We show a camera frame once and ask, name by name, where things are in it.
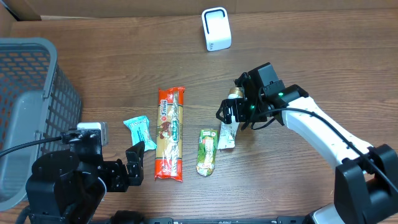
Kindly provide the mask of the teal snack bar packet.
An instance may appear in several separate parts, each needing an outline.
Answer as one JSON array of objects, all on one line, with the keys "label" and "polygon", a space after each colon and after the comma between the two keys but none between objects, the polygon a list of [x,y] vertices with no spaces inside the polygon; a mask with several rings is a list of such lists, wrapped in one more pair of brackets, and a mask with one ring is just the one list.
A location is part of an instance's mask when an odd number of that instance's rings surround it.
[{"label": "teal snack bar packet", "polygon": [[138,116],[123,121],[123,124],[130,130],[132,145],[143,141],[145,151],[157,149],[156,143],[152,140],[149,131],[149,119],[147,116]]}]

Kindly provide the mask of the orange San Remo pasta packet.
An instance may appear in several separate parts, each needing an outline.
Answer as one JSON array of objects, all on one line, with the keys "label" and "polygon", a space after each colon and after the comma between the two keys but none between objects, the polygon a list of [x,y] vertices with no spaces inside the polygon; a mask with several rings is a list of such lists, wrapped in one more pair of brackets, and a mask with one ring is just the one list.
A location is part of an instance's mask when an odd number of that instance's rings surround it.
[{"label": "orange San Remo pasta packet", "polygon": [[159,90],[156,126],[156,179],[181,182],[183,139],[183,86]]}]

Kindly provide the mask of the white tube gold cap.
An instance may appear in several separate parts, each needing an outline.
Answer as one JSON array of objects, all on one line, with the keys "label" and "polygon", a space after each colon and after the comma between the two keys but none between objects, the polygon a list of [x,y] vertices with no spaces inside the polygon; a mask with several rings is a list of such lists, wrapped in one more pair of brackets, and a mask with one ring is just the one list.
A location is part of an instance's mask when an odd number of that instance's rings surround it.
[{"label": "white tube gold cap", "polygon": [[[243,93],[238,87],[232,87],[229,91],[228,99],[242,98]],[[236,122],[234,115],[231,116],[231,124],[221,122],[220,137],[218,140],[218,150],[233,149],[235,147],[236,133],[239,123]]]}]

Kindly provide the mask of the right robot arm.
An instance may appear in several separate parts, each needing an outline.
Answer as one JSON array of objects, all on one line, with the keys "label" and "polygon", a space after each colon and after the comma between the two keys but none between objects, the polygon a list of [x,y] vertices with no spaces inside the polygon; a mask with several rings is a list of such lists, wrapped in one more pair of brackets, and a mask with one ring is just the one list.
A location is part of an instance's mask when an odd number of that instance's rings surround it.
[{"label": "right robot arm", "polygon": [[335,173],[333,203],[300,223],[379,223],[397,214],[397,153],[374,147],[324,113],[298,85],[285,86],[267,62],[234,81],[242,97],[221,102],[216,117],[241,129],[277,121],[304,138]]}]

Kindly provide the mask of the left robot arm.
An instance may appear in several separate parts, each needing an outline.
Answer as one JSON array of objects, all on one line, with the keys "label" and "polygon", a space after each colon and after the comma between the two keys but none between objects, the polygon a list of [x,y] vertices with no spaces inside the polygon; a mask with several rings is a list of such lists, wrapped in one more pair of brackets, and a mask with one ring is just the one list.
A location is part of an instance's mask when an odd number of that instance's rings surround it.
[{"label": "left robot arm", "polygon": [[99,129],[70,130],[61,142],[69,148],[32,165],[25,186],[31,223],[89,223],[106,193],[142,184],[144,142],[126,150],[127,164],[103,159]]}]

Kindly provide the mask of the green drink pouch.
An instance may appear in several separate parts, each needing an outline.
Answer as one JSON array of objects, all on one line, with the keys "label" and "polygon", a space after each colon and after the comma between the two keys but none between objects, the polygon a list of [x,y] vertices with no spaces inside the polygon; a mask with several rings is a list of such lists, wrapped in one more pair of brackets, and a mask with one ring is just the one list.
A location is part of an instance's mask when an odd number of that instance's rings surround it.
[{"label": "green drink pouch", "polygon": [[210,176],[215,169],[215,157],[218,146],[218,131],[215,129],[202,129],[199,136],[197,151],[197,172]]}]

